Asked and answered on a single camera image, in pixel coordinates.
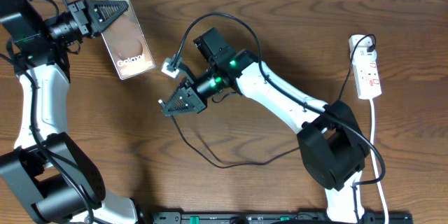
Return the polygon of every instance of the brown tabletop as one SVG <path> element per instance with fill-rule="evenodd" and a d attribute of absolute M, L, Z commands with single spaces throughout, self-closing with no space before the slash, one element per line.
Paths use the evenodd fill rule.
<path fill-rule="evenodd" d="M 55 0 L 62 9 L 61 0 Z M 45 18 L 53 7 L 35 0 Z M 416 223 L 448 219 L 448 0 L 132 0 L 157 69 L 120 80 L 103 41 L 85 39 L 71 55 L 67 97 L 70 137 L 98 166 L 106 188 L 134 197 L 149 211 L 297 211 L 326 207 L 323 188 L 308 175 L 300 154 L 266 167 L 217 169 L 189 149 L 161 113 L 180 80 L 160 72 L 178 49 L 188 25 L 220 11 L 241 18 L 260 37 L 264 60 L 308 95 L 334 102 L 349 66 L 348 39 L 373 33 L 383 95 L 377 107 L 376 146 L 387 166 L 383 180 L 390 211 L 410 211 Z M 207 63 L 192 40 L 215 26 L 236 49 L 255 52 L 250 34 L 235 22 L 212 17 L 187 39 L 183 56 L 196 74 Z M 9 37 L 0 28 L 0 52 Z M 0 153 L 12 151 L 22 117 L 22 88 L 11 66 L 0 63 Z M 343 101 L 364 135 L 368 101 L 359 100 L 351 77 Z M 177 117 L 185 136 L 225 164 L 263 161 L 298 145 L 283 122 L 240 96 Z M 371 179 L 370 157 L 363 179 Z M 30 219 L 0 180 L 0 220 Z M 377 187 L 363 186 L 363 206 L 382 211 Z"/>

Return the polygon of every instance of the green component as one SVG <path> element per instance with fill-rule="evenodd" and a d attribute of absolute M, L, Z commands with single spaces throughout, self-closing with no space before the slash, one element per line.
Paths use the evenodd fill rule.
<path fill-rule="evenodd" d="M 199 224 L 199 217 L 190 217 L 190 224 Z"/>

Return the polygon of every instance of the power strip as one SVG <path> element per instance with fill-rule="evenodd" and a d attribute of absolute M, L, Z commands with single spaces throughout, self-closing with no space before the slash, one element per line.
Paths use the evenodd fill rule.
<path fill-rule="evenodd" d="M 356 48 L 356 43 L 362 39 L 364 35 L 353 35 L 349 39 L 350 54 L 355 49 L 353 56 L 353 71 L 355 73 L 356 91 L 358 91 L 359 99 L 373 99 L 379 96 L 381 85 L 379 84 L 378 68 L 377 68 L 377 51 L 368 52 L 368 47 L 372 45 L 370 37 L 364 38 Z"/>

